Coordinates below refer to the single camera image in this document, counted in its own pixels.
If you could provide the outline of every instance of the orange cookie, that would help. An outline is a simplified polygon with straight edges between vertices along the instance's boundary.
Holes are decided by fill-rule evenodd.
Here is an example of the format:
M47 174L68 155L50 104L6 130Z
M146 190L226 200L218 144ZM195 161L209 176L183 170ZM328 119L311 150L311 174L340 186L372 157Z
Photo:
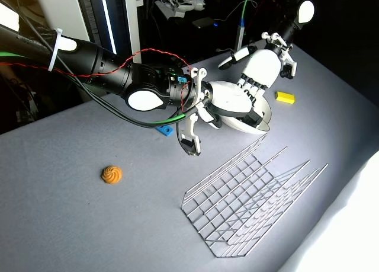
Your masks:
M109 184L118 183L123 177L123 171L119 167L107 167L102 171L101 178Z

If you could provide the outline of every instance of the wire rack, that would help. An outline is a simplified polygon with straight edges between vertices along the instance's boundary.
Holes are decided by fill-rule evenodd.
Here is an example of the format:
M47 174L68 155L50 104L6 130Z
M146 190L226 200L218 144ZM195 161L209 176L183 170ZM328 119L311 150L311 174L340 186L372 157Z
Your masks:
M265 136L232 157L190 188L182 210L216 257L248 255L289 207L325 170L316 169L301 178L299 172L310 160L274 176L254 152Z

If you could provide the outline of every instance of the gray table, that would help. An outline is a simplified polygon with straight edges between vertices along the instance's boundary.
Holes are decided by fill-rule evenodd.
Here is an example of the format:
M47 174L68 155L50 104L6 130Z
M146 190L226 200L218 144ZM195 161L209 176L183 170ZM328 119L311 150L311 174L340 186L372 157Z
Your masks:
M208 69L208 80L237 81L244 63L217 70L226 56L196 66ZM288 146L273 171L307 159L306 172L330 165L251 255L214 258L180 205L188 188L257 136L199 123L203 152L189 157L175 135L127 124L90 102L0 136L0 270L278 270L379 148L379 110L299 48L292 56L296 78L279 78L265 94L271 131L257 156ZM278 90L297 102L275 101ZM107 100L128 111L118 97ZM172 110L133 114L156 120ZM122 167L119 184L99 178L108 165Z

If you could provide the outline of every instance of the blue block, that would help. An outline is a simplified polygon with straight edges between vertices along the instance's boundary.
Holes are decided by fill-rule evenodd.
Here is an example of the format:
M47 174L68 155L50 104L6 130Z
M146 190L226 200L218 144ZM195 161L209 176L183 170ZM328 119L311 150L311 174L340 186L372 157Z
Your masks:
M174 131L173 128L171 128L170 126L161 126L161 127L155 128L155 129L157 131L161 132L162 134L164 134L166 137L171 135L172 132Z

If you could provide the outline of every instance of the green cable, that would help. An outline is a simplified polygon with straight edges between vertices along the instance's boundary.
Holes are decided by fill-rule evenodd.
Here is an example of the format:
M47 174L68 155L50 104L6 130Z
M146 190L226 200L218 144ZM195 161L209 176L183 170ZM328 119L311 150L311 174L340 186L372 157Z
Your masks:
M246 9L246 4L248 3L248 1L249 1L249 0L245 0L245 2L243 3L241 20L244 19L244 16L245 16L245 9Z
M164 120L164 121L155 121L155 122L151 122L151 123L152 124L171 123L171 122L177 121L179 119L182 119L184 117L185 117L184 114L180 114L180 115L177 115L175 117L169 118L169 119Z
M20 56L18 54L13 54L10 52L0 51L0 57L24 57L24 56Z

